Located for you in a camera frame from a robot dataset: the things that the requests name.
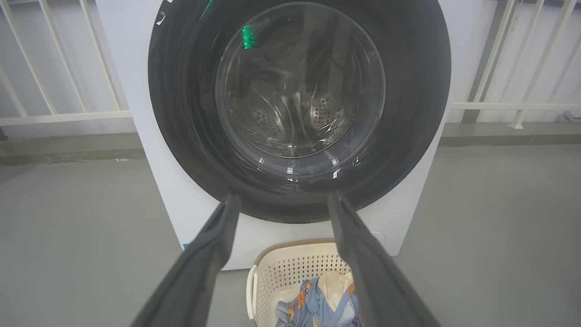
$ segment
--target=cream fabric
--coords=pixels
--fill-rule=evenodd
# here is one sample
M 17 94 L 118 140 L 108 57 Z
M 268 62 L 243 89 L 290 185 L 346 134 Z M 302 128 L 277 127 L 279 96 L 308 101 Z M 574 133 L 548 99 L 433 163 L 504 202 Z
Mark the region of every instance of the cream fabric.
M 319 322 L 319 319 L 317 319 L 317 316 L 313 316 L 313 327 L 323 327 Z
M 342 275 L 337 271 L 328 271 L 319 278 L 319 287 L 333 312 L 337 310 L 341 297 L 351 284 L 353 284 L 352 273 Z

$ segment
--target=wall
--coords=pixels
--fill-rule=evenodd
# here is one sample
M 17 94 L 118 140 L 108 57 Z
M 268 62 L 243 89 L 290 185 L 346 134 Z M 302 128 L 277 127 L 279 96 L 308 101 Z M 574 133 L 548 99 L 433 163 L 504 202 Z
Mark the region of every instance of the wall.
M 468 94 L 472 88 L 472 82 L 476 75 L 476 69 L 478 68 L 482 49 L 484 48 L 484 43 L 488 36 L 488 31 L 497 3 L 497 1 L 485 0 L 482 4 L 480 17 L 476 24 L 476 32 L 473 35 L 472 44 L 464 63 L 464 72 L 461 78 L 461 83 L 457 89 L 456 96 L 453 98 L 453 102 L 468 101 Z M 500 98 L 501 94 L 504 90 L 512 65 L 517 57 L 517 52 L 521 46 L 526 29 L 528 28 L 530 18 L 534 14 L 534 8 L 534 4 L 517 4 L 504 47 L 502 48 L 492 82 L 490 83 L 490 88 L 486 94 L 485 102 L 502 102 Z M 512 93 L 507 94 L 507 99 L 505 99 L 506 101 L 504 102 L 523 101 L 530 78 L 536 69 L 544 47 L 547 44 L 555 23 L 557 22 L 560 10 L 560 8 L 552 6 L 543 6 L 539 20 L 537 21 L 537 25 L 533 32 L 533 37 L 529 41 L 527 49 L 525 49 L 521 67 L 515 75 Z M 575 42 L 580 33 L 581 10 L 574 10 L 561 39 L 555 45 L 556 48 L 553 51 L 553 56 L 547 62 L 545 74 L 539 80 L 540 84 L 538 92 L 533 100 L 534 103 L 549 102 L 549 97 L 553 91 L 553 87 L 565 66 L 565 62 L 569 58 L 569 54 L 575 46 Z M 555 96 L 555 99 L 552 102 L 560 104 L 581 104 L 581 99 L 575 98 L 575 93 L 581 86 L 580 77 L 581 56 L 577 56 L 569 68 L 569 73 L 563 81 L 559 93 Z M 447 121 L 455 123 L 460 122 L 463 112 L 464 111 L 462 110 L 450 111 Z M 514 111 L 481 111 L 477 121 L 510 122 L 514 117 L 514 113 Z M 553 122 L 559 113 L 560 112 L 554 111 L 529 111 L 525 117 L 525 121 Z M 581 116 L 581 112 L 575 112 L 575 114 Z
M 51 0 L 48 3 L 64 49 L 78 79 L 81 91 L 87 100 L 89 110 L 92 112 L 114 110 L 114 99 L 92 45 L 89 29 L 79 2 L 77 0 Z M 120 97 L 121 108 L 127 109 L 127 101 L 117 78 L 95 2 L 89 0 L 88 4 L 105 54 L 105 60 Z M 40 5 L 36 2 L 29 2 L 14 3 L 10 7 L 15 17 L 19 36 L 35 63 L 37 74 L 47 88 L 57 111 L 59 113 L 82 112 Z M 3 14 L 0 15 L 0 44 L 2 45 L 0 47 L 0 65 L 6 71 L 28 114 L 30 116 L 49 115 L 48 108 Z M 6 90 L 0 84 L 0 118 L 16 116 L 18 116 L 18 112 Z M 4 126 L 2 130 L 9 138 L 136 131 L 131 118 Z

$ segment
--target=laundry basket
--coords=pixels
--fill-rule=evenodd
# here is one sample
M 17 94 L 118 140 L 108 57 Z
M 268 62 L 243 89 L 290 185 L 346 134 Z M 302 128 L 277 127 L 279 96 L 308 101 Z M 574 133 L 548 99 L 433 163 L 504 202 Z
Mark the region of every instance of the laundry basket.
M 246 281 L 246 309 L 252 327 L 274 327 L 279 301 L 290 302 L 306 279 L 326 271 L 351 271 L 337 253 L 334 239 L 271 246 L 254 262 Z

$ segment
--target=white railing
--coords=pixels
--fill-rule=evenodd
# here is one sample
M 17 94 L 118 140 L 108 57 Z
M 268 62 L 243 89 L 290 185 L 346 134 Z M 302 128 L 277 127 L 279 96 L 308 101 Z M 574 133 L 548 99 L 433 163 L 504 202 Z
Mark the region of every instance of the white railing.
M 62 60 L 66 74 L 68 75 L 68 78 L 71 82 L 71 85 L 72 85 L 72 88 L 73 88 L 74 93 L 76 95 L 81 112 L 78 112 L 78 113 L 59 113 L 58 108 L 55 107 L 55 105 L 52 101 L 51 95 L 49 94 L 49 92 L 46 88 L 46 85 L 39 78 L 38 69 L 37 69 L 37 67 L 32 59 L 30 52 L 26 48 L 26 46 L 22 40 L 21 35 L 18 32 L 16 20 L 15 20 L 14 14 L 12 12 L 12 9 L 10 8 L 11 4 L 14 5 L 15 3 L 22 3 L 22 2 L 38 2 L 38 4 L 40 5 L 40 7 L 42 9 L 42 13 L 44 15 L 44 18 L 46 20 L 46 25 L 48 27 L 48 30 L 50 31 L 50 34 L 52 36 L 52 40 L 56 46 L 56 49 L 57 49 L 58 54 L 60 56 L 60 59 Z M 101 43 L 99 42 L 99 38 L 98 38 L 97 32 L 95 30 L 95 25 L 94 25 L 93 19 L 91 18 L 91 14 L 88 10 L 87 0 L 79 0 L 79 3 L 80 3 L 80 6 L 83 10 L 84 20 L 85 20 L 87 27 L 89 29 L 89 34 L 91 36 L 92 45 L 94 47 L 96 57 L 98 58 L 98 61 L 99 61 L 100 67 L 101 67 L 101 71 L 102 71 L 103 75 L 105 76 L 105 80 L 107 82 L 107 85 L 108 85 L 108 88 L 110 91 L 110 95 L 113 98 L 113 103 L 114 103 L 113 110 L 112 111 L 98 111 L 98 112 L 91 112 L 89 110 L 89 105 L 87 104 L 87 100 L 83 94 L 83 91 L 81 90 L 81 87 L 79 85 L 79 82 L 78 82 L 78 79 L 75 75 L 75 72 L 73 71 L 73 68 L 71 65 L 71 60 L 69 59 L 66 51 L 64 50 L 63 42 L 62 42 L 61 37 L 60 37 L 60 35 L 57 31 L 57 28 L 55 26 L 55 21 L 54 21 L 53 15 L 51 13 L 51 10 L 49 9 L 47 0 L 24 0 L 24 1 L 17 0 L 17 1 L 10 1 L 10 2 L 8 0 L 0 0 L 0 8 L 2 8 L 2 12 L 4 13 L 5 19 L 7 20 L 8 25 L 10 26 L 10 29 L 12 31 L 12 34 L 14 35 L 14 38 L 16 39 L 16 43 L 18 44 L 20 52 L 21 52 L 22 56 L 24 57 L 24 60 L 26 61 L 26 65 L 28 66 L 28 69 L 29 69 L 30 73 L 32 74 L 32 77 L 36 83 L 36 87 L 40 91 L 40 93 L 42 95 L 42 99 L 44 100 L 44 102 L 48 108 L 48 111 L 50 113 L 50 115 L 41 115 L 41 116 L 29 115 L 29 112 L 22 104 L 22 101 L 19 98 L 19 95 L 17 94 L 13 84 L 10 82 L 8 75 L 6 74 L 6 72 L 4 71 L 2 66 L 0 65 L 0 83 L 2 83 L 2 85 L 6 89 L 8 96 L 12 100 L 14 106 L 16 107 L 16 109 L 18 111 L 18 114 L 20 115 L 18 117 L 12 117 L 12 118 L 0 118 L 0 126 L 24 125 L 24 124 L 34 124 L 34 123 L 72 122 L 72 121 L 81 121 L 81 120 L 114 119 L 114 118 L 130 118 L 131 117 L 131 113 L 128 110 L 122 109 L 122 106 L 121 106 L 121 103 L 119 100 L 119 95 L 118 95 L 117 90 L 115 89 L 115 86 L 113 83 L 111 71 L 109 70 L 109 67 L 107 66 L 107 63 L 105 61 L 103 49 L 102 49 Z
M 561 41 L 563 36 L 565 26 L 569 21 L 569 18 L 572 15 L 573 9 L 576 4 L 576 0 L 564 0 L 562 7 L 560 9 L 559 15 L 557 17 L 557 21 L 552 29 L 552 32 L 549 36 L 548 42 L 544 47 L 544 51 L 540 57 L 540 60 L 536 64 L 534 68 L 534 73 L 532 77 L 528 81 L 528 86 L 524 93 L 524 96 L 521 101 L 519 102 L 510 102 L 508 100 L 508 96 L 512 93 L 513 89 L 515 88 L 515 76 L 523 70 L 523 62 L 525 61 L 525 54 L 529 47 L 529 43 L 531 39 L 535 37 L 536 33 L 539 33 L 539 30 L 535 29 L 537 26 L 537 22 L 539 21 L 539 16 L 543 9 L 544 0 L 537 0 L 534 12 L 532 13 L 532 17 L 529 20 L 528 26 L 526 28 L 526 32 L 524 33 L 524 37 L 520 40 L 520 46 L 518 47 L 518 51 L 516 57 L 514 59 L 514 63 L 512 64 L 512 68 L 510 69 L 510 73 L 508 74 L 508 78 L 503 81 L 504 89 L 500 95 L 500 101 L 491 103 L 491 102 L 480 102 L 483 94 L 483 90 L 487 81 L 490 81 L 490 77 L 494 74 L 494 61 L 497 58 L 497 54 L 501 49 L 501 40 L 503 39 L 503 35 L 505 32 L 511 28 L 511 23 L 514 22 L 514 19 L 511 21 L 511 11 L 515 2 L 518 3 L 518 0 L 508 0 L 506 2 L 506 6 L 504 8 L 504 12 L 502 18 L 500 20 L 500 25 L 498 28 L 498 33 L 494 39 L 494 43 L 491 49 L 491 53 L 489 56 L 488 61 L 486 62 L 485 69 L 483 71 L 482 77 L 479 80 L 478 89 L 476 91 L 476 96 L 473 102 L 456 102 L 451 105 L 450 109 L 462 109 L 462 110 L 496 110 L 496 111 L 516 111 L 514 114 L 514 118 L 512 122 L 508 124 L 510 127 L 515 129 L 522 129 L 522 122 L 526 116 L 526 114 L 531 111 L 581 111 L 581 80 L 579 80 L 578 84 L 576 85 L 576 92 L 574 96 L 569 99 L 571 102 L 577 103 L 558 103 L 555 100 L 555 96 L 559 93 L 562 89 L 563 83 L 569 75 L 569 71 L 571 68 L 571 64 L 579 57 L 579 52 L 581 48 L 581 35 L 576 40 L 576 44 L 573 47 L 571 54 L 568 57 L 568 60 L 565 63 L 565 66 L 560 73 L 559 77 L 557 78 L 556 83 L 552 87 L 552 92 L 549 96 L 549 101 L 547 103 L 535 103 L 535 96 L 539 91 L 540 80 L 541 78 L 547 73 L 547 62 L 555 55 L 555 51 L 557 49 L 557 44 Z

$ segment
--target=white washing machine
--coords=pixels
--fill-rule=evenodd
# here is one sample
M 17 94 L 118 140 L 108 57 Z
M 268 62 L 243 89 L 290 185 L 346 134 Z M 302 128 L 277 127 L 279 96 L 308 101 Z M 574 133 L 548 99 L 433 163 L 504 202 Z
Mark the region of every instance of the white washing machine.
M 397 255 L 482 0 L 96 0 L 178 241 L 242 214 L 224 269 L 332 237 L 341 190 Z

